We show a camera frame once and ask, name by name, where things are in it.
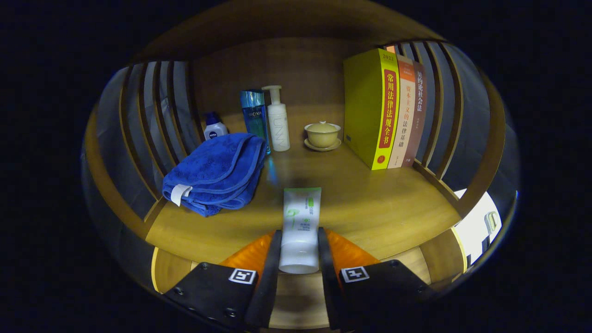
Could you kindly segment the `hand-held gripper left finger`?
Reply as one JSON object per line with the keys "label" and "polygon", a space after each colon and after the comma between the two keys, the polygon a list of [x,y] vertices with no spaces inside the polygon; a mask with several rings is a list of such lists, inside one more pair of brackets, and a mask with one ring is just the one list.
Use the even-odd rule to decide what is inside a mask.
{"label": "hand-held gripper left finger", "polygon": [[262,236],[227,264],[198,263],[162,293],[214,331],[268,328],[279,274],[281,230]]}

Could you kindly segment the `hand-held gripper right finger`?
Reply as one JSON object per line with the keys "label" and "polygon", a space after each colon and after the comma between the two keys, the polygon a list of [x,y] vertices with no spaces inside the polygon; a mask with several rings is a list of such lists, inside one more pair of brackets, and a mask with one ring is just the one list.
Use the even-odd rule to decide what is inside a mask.
{"label": "hand-held gripper right finger", "polygon": [[332,330],[421,330],[438,294],[410,268],[397,259],[378,261],[322,227],[318,247]]}

